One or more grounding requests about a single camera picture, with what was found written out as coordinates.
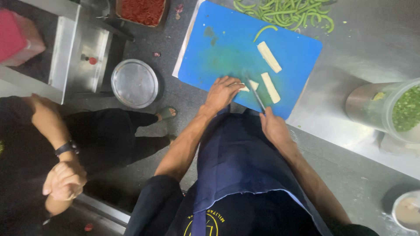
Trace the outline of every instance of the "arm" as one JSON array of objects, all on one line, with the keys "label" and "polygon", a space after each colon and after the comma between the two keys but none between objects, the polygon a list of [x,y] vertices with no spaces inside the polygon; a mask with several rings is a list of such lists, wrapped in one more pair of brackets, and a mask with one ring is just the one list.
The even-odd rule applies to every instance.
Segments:
[{"label": "arm", "polygon": [[218,111],[231,103],[240,88],[245,87],[240,82],[239,79],[229,76],[216,79],[210,88],[205,104],[200,107],[194,119],[175,139],[156,169],[155,176],[169,175],[178,182],[181,181],[191,165],[201,136],[210,121]]},{"label": "arm", "polygon": [[[55,109],[55,103],[37,95],[22,99],[34,112],[33,125],[48,139],[55,150],[70,141],[70,134]],[[44,195],[49,195],[45,208],[53,216],[65,211],[73,199],[82,192],[86,183],[86,172],[80,166],[75,153],[62,153],[59,160],[60,162],[48,173],[42,191]]]},{"label": "arm", "polygon": [[297,144],[290,137],[284,120],[281,117],[274,116],[270,107],[267,107],[265,113],[266,116],[260,114],[265,136],[289,163],[299,184],[323,219],[328,224],[333,222],[344,225],[351,224],[344,208],[300,154]]}]

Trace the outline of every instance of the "hand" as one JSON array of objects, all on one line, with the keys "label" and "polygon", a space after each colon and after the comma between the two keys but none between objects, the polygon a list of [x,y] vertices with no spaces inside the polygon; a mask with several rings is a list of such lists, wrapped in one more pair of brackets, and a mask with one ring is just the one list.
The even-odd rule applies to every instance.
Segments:
[{"label": "hand", "polygon": [[273,114],[271,107],[265,109],[264,114],[260,113],[262,131],[267,139],[277,148],[282,149],[285,145],[293,144],[289,129],[284,120]]},{"label": "hand", "polygon": [[210,88],[205,105],[216,112],[222,110],[232,102],[239,89],[245,87],[240,82],[239,79],[229,76],[217,78]]},{"label": "hand", "polygon": [[70,134],[57,111],[56,103],[36,94],[24,98],[24,101],[34,110],[33,125],[50,141],[54,149],[58,149],[70,141]]},{"label": "hand", "polygon": [[83,192],[86,171],[78,160],[61,161],[48,173],[42,194],[51,195],[57,201],[69,201]]}]

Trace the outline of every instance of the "gray floor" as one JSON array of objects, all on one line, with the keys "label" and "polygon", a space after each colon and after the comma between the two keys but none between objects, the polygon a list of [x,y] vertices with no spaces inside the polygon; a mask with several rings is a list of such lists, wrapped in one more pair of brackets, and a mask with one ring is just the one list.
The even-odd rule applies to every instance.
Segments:
[{"label": "gray floor", "polygon": [[[139,128],[138,136],[179,134],[194,117],[207,96],[205,91],[184,84],[171,76],[196,1],[184,2],[181,19],[175,20],[176,12],[173,8],[179,3],[182,2],[172,1],[168,21],[163,31],[126,25],[136,37],[136,42],[127,44],[124,57],[140,59],[149,64],[161,80],[164,91],[159,100],[138,111],[154,113],[167,105],[179,110],[178,117],[171,121]],[[161,57],[152,57],[152,52],[160,52]],[[75,99],[69,103],[69,107],[74,111],[104,108],[130,110],[113,97]],[[238,104],[233,104],[232,108],[233,112],[238,113],[244,110],[244,107]],[[420,186],[420,181],[299,129],[290,127],[290,131],[303,156],[326,182],[354,223],[368,226],[381,236],[416,235],[400,228],[392,217],[385,213],[382,200],[393,186],[402,184]],[[126,168],[100,174],[92,182],[112,186],[117,192],[115,195],[119,197],[117,204],[122,208],[130,209],[127,206],[133,204],[142,185],[153,175],[166,151],[167,148]],[[188,189],[196,178],[194,162],[182,180],[181,187]],[[100,197],[106,199],[107,194],[109,193],[102,193]]]}]

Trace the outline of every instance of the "sandal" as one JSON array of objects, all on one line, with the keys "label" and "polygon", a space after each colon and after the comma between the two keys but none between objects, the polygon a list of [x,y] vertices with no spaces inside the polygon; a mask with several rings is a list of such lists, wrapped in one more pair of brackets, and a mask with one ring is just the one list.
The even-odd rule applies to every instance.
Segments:
[{"label": "sandal", "polygon": [[[175,115],[172,115],[172,113],[169,111],[170,108],[175,110]],[[157,114],[160,114],[162,120],[164,121],[176,117],[178,115],[178,110],[174,107],[165,107],[161,109]]]}]

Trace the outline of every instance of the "metal plate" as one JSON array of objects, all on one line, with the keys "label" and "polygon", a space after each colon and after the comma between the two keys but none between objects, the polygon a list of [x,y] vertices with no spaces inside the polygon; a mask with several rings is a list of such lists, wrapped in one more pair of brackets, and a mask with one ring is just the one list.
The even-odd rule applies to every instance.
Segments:
[{"label": "metal plate", "polygon": [[111,76],[112,90],[124,105],[145,108],[158,94],[158,79],[152,68],[137,59],[120,62]]}]

